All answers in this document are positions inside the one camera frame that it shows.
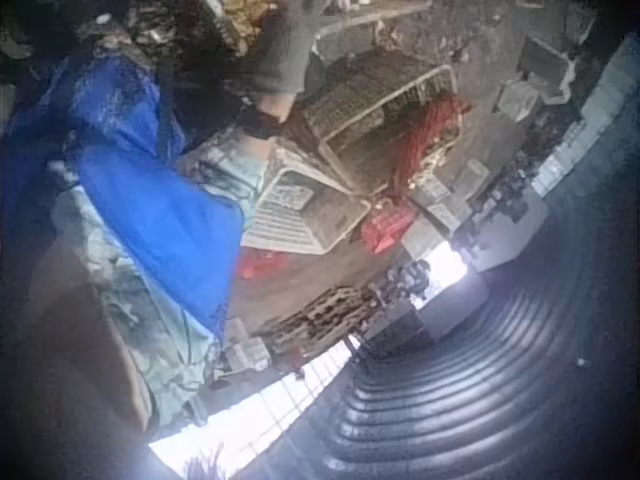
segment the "red object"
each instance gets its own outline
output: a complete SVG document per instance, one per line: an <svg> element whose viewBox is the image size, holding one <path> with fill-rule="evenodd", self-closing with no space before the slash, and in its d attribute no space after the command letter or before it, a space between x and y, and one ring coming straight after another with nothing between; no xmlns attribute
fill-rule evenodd
<svg viewBox="0 0 640 480"><path fill-rule="evenodd" d="M444 94L435 102L427 104L422 118L411 126L406 136L405 155L393 173L394 195L404 193L413 176L420 170L425 151L437 142L456 115L470 109L471 105L451 94Z"/></svg>
<svg viewBox="0 0 640 480"><path fill-rule="evenodd" d="M416 219L418 212L413 205L401 201L397 205L385 202L382 210L374 210L362 224L362 240L374 255L379 255L396 245Z"/></svg>
<svg viewBox="0 0 640 480"><path fill-rule="evenodd" d="M287 265L287 257L284 252L245 248L236 267L236 273L245 280L265 277L282 270Z"/></svg>

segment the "metal wall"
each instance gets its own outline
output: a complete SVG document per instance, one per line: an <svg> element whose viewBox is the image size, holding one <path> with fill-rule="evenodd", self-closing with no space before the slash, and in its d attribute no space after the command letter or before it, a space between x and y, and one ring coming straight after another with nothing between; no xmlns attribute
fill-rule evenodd
<svg viewBox="0 0 640 480"><path fill-rule="evenodd" d="M420 353L345 369L241 479L598 479L638 405L637 93L550 192L491 298Z"/></svg>

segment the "dirt ground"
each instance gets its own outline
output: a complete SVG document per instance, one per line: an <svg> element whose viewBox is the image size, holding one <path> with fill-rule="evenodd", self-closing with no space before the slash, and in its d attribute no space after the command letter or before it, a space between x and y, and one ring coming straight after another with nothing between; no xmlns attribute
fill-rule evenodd
<svg viewBox="0 0 640 480"><path fill-rule="evenodd" d="M387 21L385 28L393 31L404 53L434 65L452 64L459 95L473 105L462 136L437 174L450 186L466 162L476 158L489 168L491 179L513 159L533 119L530 115L515 124L493 113L500 86L516 76L528 34L562 47L566 0L548 0L540 10L517 7L513 0L427 1L431 5L423 12ZM319 51L331 61L373 48L374 38L374 25L356 27L323 39ZM343 242L321 257L291 255L288 266L273 276L236 280L230 314L255 330L269 319L295 313L330 286L366 283L402 256L398 247L375 257L359 242Z"/></svg>

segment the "blue tarp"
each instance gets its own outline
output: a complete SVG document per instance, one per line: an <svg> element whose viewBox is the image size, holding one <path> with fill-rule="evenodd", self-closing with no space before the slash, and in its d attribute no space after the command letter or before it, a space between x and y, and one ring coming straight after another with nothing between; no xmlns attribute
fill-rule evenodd
<svg viewBox="0 0 640 480"><path fill-rule="evenodd" d="M173 118L169 162L160 161L160 93L148 72L121 56L80 55L56 68L39 100L18 106L7 126L3 241L12 241L16 207L28 201L33 180L50 161L64 160L140 268L221 335L242 210L173 170L185 145Z"/></svg>

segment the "plastic crate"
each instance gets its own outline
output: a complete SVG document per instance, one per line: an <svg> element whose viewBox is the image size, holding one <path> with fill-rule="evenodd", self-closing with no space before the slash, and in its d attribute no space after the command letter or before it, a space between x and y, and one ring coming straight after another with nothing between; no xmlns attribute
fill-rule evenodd
<svg viewBox="0 0 640 480"><path fill-rule="evenodd" d="M274 149L254 223L242 245L322 255L351 232L370 208L324 173L313 157L282 140Z"/></svg>
<svg viewBox="0 0 640 480"><path fill-rule="evenodd" d="M377 53L302 115L336 174L354 191L373 194L389 182L412 115L443 91L457 93L449 65L433 68L405 55ZM434 150L455 141L461 122L458 115L453 139L443 136Z"/></svg>

